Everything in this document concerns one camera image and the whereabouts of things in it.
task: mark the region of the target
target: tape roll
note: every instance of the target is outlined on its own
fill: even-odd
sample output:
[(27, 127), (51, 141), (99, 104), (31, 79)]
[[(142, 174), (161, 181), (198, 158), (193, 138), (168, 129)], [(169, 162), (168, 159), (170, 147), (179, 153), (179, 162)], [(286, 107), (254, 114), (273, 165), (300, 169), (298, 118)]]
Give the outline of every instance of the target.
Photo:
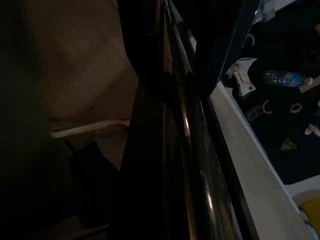
[(295, 102), (293, 104), (290, 105), (290, 112), (292, 114), (297, 114), (298, 112), (300, 112), (302, 109), (302, 105), (298, 102)]

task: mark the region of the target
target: plastic piece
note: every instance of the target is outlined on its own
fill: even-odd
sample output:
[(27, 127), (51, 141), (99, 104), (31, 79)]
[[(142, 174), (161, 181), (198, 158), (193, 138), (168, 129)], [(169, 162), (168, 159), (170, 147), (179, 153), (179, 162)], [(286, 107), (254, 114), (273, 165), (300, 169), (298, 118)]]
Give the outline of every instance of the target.
[(310, 135), (311, 133), (314, 133), (318, 137), (320, 137), (320, 130), (317, 126), (314, 126), (312, 124), (309, 124), (308, 128), (305, 129), (304, 134)]
[(245, 95), (256, 90), (255, 86), (250, 82), (248, 76), (248, 70), (256, 60), (256, 58), (240, 58), (233, 66), (233, 75), (236, 78), (240, 97), (244, 97)]
[(267, 100), (267, 101), (264, 102), (264, 104), (262, 105), (262, 110), (263, 110), (263, 112), (264, 112), (265, 114), (273, 114), (274, 111), (267, 111), (267, 110), (265, 109), (265, 106), (266, 106), (266, 104), (267, 104), (268, 102), (269, 102), (269, 100)]
[(287, 138), (286, 140), (283, 141), (282, 146), (281, 146), (282, 152), (288, 152), (288, 151), (294, 150), (294, 149), (298, 149), (298, 146), (290, 138)]
[(311, 85), (314, 83), (314, 79), (312, 77), (309, 77), (309, 83), (307, 85)]
[(255, 120), (257, 117), (259, 117), (261, 114), (263, 114), (264, 111), (262, 109), (262, 105), (257, 105), (252, 108), (250, 108), (246, 113), (245, 113), (245, 118), (249, 121), (252, 122)]
[(302, 105), (298, 102), (295, 102), (290, 105), (289, 109), (292, 114), (297, 114), (302, 110)]

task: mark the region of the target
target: dark fabric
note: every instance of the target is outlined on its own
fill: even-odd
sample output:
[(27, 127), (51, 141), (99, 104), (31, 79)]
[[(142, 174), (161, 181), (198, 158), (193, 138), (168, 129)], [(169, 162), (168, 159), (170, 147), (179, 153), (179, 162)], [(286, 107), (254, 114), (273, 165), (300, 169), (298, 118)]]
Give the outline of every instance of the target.
[(163, 107), (139, 84), (117, 187), (110, 240), (163, 239)]
[(163, 95), (163, 14), (156, 20), (156, 1), (153, 0), (117, 0), (117, 5), (126, 56), (148, 96), (160, 103)]
[[(266, 70), (299, 72), (304, 59), (302, 50), (313, 50), (317, 55), (320, 53), (320, 38), (314, 29), (316, 23), (320, 23), (319, 3), (312, 0), (304, 3), (289, 6), (277, 12), (271, 21), (258, 23), (251, 29), (255, 45), (252, 46), (248, 38), (240, 57), (258, 59), (248, 71), (256, 91), (242, 99), (238, 97), (235, 80), (224, 81), (227, 87), (234, 88), (232, 94), (243, 113), (269, 100), (266, 109), (272, 110), (273, 114), (263, 114), (250, 125), (286, 185), (320, 174), (320, 138), (314, 134), (304, 135), (309, 124), (320, 126), (320, 121), (312, 114), (320, 100), (320, 86), (301, 94), (298, 88), (265, 85), (263, 74)], [(309, 77), (320, 76), (316, 68), (305, 69), (304, 74)], [(303, 109), (292, 114), (289, 106), (296, 102), (301, 103)], [(282, 143), (287, 138), (297, 144), (297, 150), (281, 151)]]
[(86, 228), (110, 222), (119, 170), (101, 153), (96, 141), (69, 158), (74, 201)]

